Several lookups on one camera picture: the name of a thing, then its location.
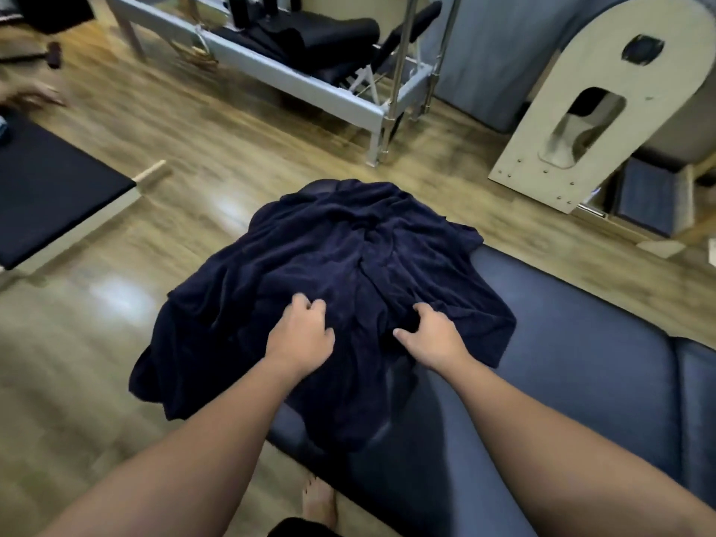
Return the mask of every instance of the pilates reformer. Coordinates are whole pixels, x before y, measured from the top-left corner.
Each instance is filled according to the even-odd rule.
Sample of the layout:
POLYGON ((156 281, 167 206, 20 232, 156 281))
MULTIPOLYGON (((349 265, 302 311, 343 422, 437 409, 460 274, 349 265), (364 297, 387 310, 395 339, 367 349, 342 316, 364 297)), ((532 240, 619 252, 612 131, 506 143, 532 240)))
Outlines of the pilates reformer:
POLYGON ((170 171, 159 161, 125 177, 22 114, 0 114, 10 132, 0 144, 0 286, 58 257, 170 171))
MULTIPOLYGON (((403 24, 393 30, 382 45, 369 45, 370 52, 366 53, 364 59, 338 64, 328 73, 309 73, 302 68, 295 69, 286 65, 265 49, 246 46, 253 46, 247 43, 251 40, 250 34, 244 32, 246 23, 251 21, 251 14, 256 11, 257 1, 248 0, 248 4, 237 3, 237 0, 180 1, 188 20, 141 0, 107 0, 107 5, 139 59, 145 60, 145 54, 134 25, 151 30, 175 50, 193 55, 205 66, 222 64, 237 69, 368 130, 371 140, 367 163, 373 167, 388 153, 390 141, 404 115, 409 111, 411 117, 417 120, 430 109, 461 2, 455 0, 452 4, 434 63, 421 60, 416 43, 420 34, 439 14, 440 2, 430 4, 418 12, 418 0, 408 0, 403 24), (223 13, 227 24, 210 29, 201 20, 200 6, 223 13), (411 44, 416 47, 414 56, 409 56, 411 44), (376 83, 391 72, 389 96, 381 100, 376 83)), ((291 0, 291 4, 291 10, 300 11, 300 0, 291 0)), ((264 0, 261 7, 269 19, 290 13, 279 9, 276 0, 264 0)), ((265 35, 265 28, 258 32, 265 35)))

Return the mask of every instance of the wooden floor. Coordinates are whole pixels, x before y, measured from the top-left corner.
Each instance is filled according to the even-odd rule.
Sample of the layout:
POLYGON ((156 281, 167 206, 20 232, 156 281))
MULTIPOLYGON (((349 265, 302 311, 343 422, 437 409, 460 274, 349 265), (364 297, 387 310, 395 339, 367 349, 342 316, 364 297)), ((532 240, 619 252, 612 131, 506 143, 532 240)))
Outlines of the wooden floor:
MULTIPOLYGON (((72 106, 34 117, 127 175, 163 158, 174 173, 39 274, 0 291, 4 537, 39 530, 173 426, 127 392, 167 291, 244 233, 260 206, 311 180, 392 181, 476 226, 488 244, 716 347, 715 279, 488 181, 506 138, 454 109, 438 102, 406 124, 389 161, 373 170, 363 164, 363 132, 236 73, 188 67, 158 40, 145 42, 149 63, 136 62, 101 16, 61 37, 72 106)), ((298 514, 303 477, 266 446, 229 534, 265 535, 298 514)), ((346 537, 391 533, 347 500, 341 516, 346 537)))

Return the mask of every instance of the black pants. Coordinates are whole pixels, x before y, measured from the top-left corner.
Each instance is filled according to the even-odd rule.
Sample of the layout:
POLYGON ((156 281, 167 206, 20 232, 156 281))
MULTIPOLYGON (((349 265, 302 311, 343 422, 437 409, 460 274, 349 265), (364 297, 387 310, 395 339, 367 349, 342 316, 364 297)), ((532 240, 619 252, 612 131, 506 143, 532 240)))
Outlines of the black pants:
POLYGON ((325 525, 309 522, 303 518, 287 518, 271 530, 268 537, 338 537, 338 533, 329 530, 325 525))

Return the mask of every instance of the navy towel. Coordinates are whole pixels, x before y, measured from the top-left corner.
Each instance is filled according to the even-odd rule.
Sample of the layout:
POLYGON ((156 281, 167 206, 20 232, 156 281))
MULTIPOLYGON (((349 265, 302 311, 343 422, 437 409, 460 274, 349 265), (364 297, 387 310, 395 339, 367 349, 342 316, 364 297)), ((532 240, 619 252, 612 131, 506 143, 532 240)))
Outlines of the navy towel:
POLYGON ((319 447, 359 450, 389 418, 387 368, 407 356, 392 330, 415 331, 415 302, 444 312, 470 353, 497 366, 515 318, 470 264, 482 242, 386 182, 283 196, 169 293, 130 391, 188 418, 264 356, 302 292, 326 300, 336 344, 288 404, 319 447))

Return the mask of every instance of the metal pole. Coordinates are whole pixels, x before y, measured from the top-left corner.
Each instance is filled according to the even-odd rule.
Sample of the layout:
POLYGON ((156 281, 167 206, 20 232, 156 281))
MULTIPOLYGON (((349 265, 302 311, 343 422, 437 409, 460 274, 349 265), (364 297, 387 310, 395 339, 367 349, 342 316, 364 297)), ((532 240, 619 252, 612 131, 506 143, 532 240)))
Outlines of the metal pole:
POLYGON ((440 44, 440 52, 437 54, 437 58, 435 59, 435 64, 433 66, 433 72, 430 74, 430 83, 427 88, 427 96, 425 96, 423 113, 427 113, 430 110, 430 102, 433 100, 435 87, 437 86, 437 82, 440 80, 440 70, 443 67, 443 60, 445 59, 445 52, 448 49, 447 46, 450 43, 452 29, 455 26, 455 21, 458 19, 458 11, 460 10, 461 2, 462 0, 452 1, 450 15, 447 17, 447 25, 445 25, 445 33, 443 34, 443 43, 440 44))
POLYGON ((390 92, 390 105, 388 107, 388 115, 385 117, 383 124, 383 144, 381 148, 383 154, 388 153, 390 134, 395 126, 395 115, 398 112, 398 93, 400 92, 400 87, 402 87, 402 72, 403 68, 405 68, 405 57, 407 56, 407 48, 410 45, 410 35, 412 34, 412 25, 415 22, 416 11, 417 0, 407 0, 402 34, 400 34, 400 47, 398 47, 398 60, 395 62, 395 72, 393 73, 393 88, 390 92))

